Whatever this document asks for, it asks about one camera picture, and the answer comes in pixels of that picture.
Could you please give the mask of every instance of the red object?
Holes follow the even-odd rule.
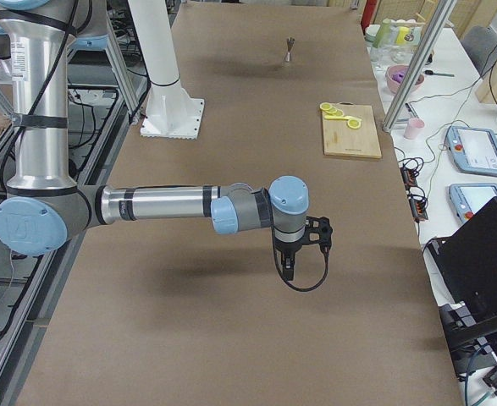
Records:
[[[377,5],[378,0],[367,0],[367,4],[365,4],[363,16],[361,17],[361,29],[363,30],[363,34],[365,34],[367,27],[373,20],[374,10],[376,10]]]

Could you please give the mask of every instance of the white stand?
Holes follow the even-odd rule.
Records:
[[[129,0],[152,88],[141,135],[196,139],[205,102],[191,99],[179,79],[164,1]]]

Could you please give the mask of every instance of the gray chair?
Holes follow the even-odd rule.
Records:
[[[468,31],[461,44],[476,70],[484,76],[497,60],[496,33],[490,28],[475,26]]]

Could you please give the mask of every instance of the pink cup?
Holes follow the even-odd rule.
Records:
[[[404,132],[404,138],[408,140],[414,140],[425,128],[425,122],[420,118],[410,118],[408,120],[408,125],[406,126],[406,131]]]

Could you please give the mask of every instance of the blue and white tablet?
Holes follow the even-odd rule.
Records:
[[[449,191],[457,216],[465,223],[497,196],[497,184],[451,184]]]
[[[446,140],[461,172],[497,177],[497,140],[493,131],[452,125]]]

